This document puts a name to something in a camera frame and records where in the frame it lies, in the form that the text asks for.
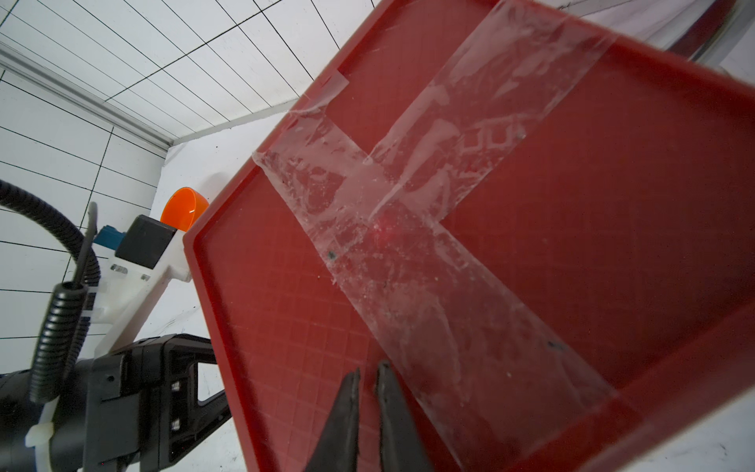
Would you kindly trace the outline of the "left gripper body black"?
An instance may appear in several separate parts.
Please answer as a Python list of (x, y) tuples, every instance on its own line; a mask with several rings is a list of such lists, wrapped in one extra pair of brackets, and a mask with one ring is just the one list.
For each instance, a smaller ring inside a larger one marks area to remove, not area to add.
[(161, 471), (232, 417), (224, 391), (201, 399), (209, 339), (152, 337), (79, 362), (54, 409), (29, 400), (29, 371), (1, 377), (4, 471)]

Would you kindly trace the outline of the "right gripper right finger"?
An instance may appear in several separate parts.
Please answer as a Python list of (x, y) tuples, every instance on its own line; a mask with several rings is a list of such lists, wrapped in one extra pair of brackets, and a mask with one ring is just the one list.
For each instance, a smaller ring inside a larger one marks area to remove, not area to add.
[(379, 455), (383, 472), (434, 470), (406, 398), (389, 361), (377, 367), (376, 397), (381, 415)]

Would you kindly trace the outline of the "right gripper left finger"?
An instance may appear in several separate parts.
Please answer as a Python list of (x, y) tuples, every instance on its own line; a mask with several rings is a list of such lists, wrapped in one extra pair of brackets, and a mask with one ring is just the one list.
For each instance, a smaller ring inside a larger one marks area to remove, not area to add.
[(310, 457), (306, 472), (354, 472), (358, 464), (360, 422), (360, 371), (342, 379), (324, 430)]

